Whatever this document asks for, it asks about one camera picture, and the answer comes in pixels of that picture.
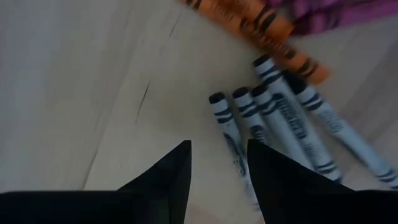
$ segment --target light wood surface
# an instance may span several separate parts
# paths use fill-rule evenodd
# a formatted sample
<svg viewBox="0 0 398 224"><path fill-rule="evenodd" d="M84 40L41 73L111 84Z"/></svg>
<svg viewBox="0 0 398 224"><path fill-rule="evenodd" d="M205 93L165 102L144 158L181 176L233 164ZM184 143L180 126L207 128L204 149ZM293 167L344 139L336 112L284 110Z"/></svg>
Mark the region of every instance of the light wood surface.
<svg viewBox="0 0 398 224"><path fill-rule="evenodd" d="M193 142L187 223L262 223L208 96L260 52L174 0L0 2L0 190L117 189ZM331 68L322 95L398 166L398 16L289 40ZM319 128L354 189L385 189Z"/></svg>

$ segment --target crayon tip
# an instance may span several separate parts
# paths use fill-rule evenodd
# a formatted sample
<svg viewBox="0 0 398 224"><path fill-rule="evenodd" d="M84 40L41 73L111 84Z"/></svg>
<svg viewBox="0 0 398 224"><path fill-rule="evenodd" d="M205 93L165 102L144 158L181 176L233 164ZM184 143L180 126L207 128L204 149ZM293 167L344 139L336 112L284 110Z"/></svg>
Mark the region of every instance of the crayon tip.
<svg viewBox="0 0 398 224"><path fill-rule="evenodd" d="M241 87L235 90L232 93L232 97L237 99L249 93L249 89L247 87Z"/></svg>
<svg viewBox="0 0 398 224"><path fill-rule="evenodd" d="M308 86L304 79L300 78L298 75L294 74L291 71L284 70L281 72L281 74L284 76L285 81L290 86L295 95L303 92Z"/></svg>
<svg viewBox="0 0 398 224"><path fill-rule="evenodd" d="M263 82L259 86L253 88L251 90L251 94L252 94L252 96L256 97L256 96L263 94L267 90L268 90L267 84L265 82Z"/></svg>
<svg viewBox="0 0 398 224"><path fill-rule="evenodd" d="M259 58L257 58L255 61L253 61L253 66L254 67L258 67L260 65L262 65L264 62L268 61L270 59L271 56L265 54Z"/></svg>
<svg viewBox="0 0 398 224"><path fill-rule="evenodd" d="M210 104L215 104L225 99L225 95L222 92L215 93L209 97Z"/></svg>

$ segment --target orange crayon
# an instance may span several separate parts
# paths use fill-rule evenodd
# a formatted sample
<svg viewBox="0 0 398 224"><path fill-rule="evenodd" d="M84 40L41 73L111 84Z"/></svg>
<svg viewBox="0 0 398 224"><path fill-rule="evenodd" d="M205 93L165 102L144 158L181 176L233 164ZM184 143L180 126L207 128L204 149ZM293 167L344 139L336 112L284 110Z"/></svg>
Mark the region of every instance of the orange crayon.
<svg viewBox="0 0 398 224"><path fill-rule="evenodd" d="M243 38L260 50L270 53L277 63L304 77L308 82L317 85L329 76L328 70L323 65L293 47L267 36L254 22L239 17L221 6L210 7L212 2L192 0L190 5L230 33Z"/></svg>
<svg viewBox="0 0 398 224"><path fill-rule="evenodd" d="M293 25L286 18L260 0L180 0L201 14L218 13L221 20L228 20L228 14L248 18L259 30L276 40L285 41L293 31Z"/></svg>

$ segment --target crayon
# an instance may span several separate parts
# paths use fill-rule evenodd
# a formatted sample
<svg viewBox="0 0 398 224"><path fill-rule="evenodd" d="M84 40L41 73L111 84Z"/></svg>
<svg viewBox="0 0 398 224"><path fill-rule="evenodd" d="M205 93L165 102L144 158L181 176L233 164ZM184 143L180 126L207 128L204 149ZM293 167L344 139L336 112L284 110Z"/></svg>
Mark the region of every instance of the crayon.
<svg viewBox="0 0 398 224"><path fill-rule="evenodd" d="M239 17L230 11L223 11L220 16L219 10L209 10L212 8L206 7L200 1L199 5L195 1L190 2L190 5L194 5L199 13L219 24L228 32L248 41L258 49L272 54L277 63L303 76L310 83L317 85L328 78L328 70L323 65L293 47L268 37L248 19Z"/></svg>
<svg viewBox="0 0 398 224"><path fill-rule="evenodd" d="M252 137L269 147L273 147L269 129L259 114L249 89L246 87L239 88L233 92L232 96Z"/></svg>
<svg viewBox="0 0 398 224"><path fill-rule="evenodd" d="M398 1L374 0L339 4L295 21L295 35L317 34L341 26L388 16L398 12Z"/></svg>
<svg viewBox="0 0 398 224"><path fill-rule="evenodd" d="M294 130L296 138L302 144L315 170L331 180L341 181L341 172L272 59L266 56L261 57L253 65L256 73L268 86L270 93L272 93L272 98L277 103L279 111L286 119L291 130Z"/></svg>
<svg viewBox="0 0 398 224"><path fill-rule="evenodd" d="M285 118L282 116L271 94L267 91L265 83L255 87L251 92L256 101L257 108L266 119L268 125L271 127L275 135L286 147L289 156L302 166L313 170L313 166L305 155L301 144L295 137L295 134L287 124Z"/></svg>
<svg viewBox="0 0 398 224"><path fill-rule="evenodd" d="M381 182L392 189L398 189L395 169L384 160L375 148L366 142L345 120L341 119L332 106L327 103L316 89L294 74L282 72L296 98L311 114L316 116L323 127L339 140L356 158L358 158Z"/></svg>
<svg viewBox="0 0 398 224"><path fill-rule="evenodd" d="M208 17L216 15L218 20L227 21L230 14L247 18L262 32L279 42L285 41L293 31L293 25L286 18L276 14L267 3L260 0L180 0Z"/></svg>
<svg viewBox="0 0 398 224"><path fill-rule="evenodd" d="M244 152L241 134L239 132L238 126L235 123L228 101L226 100L224 93L219 92L211 95L209 97L209 102L219 127L224 134L224 138L227 142L229 150L232 153L233 162L239 169L239 173L244 180L245 191L251 203L257 209L259 208L259 204L251 183L248 161Z"/></svg>

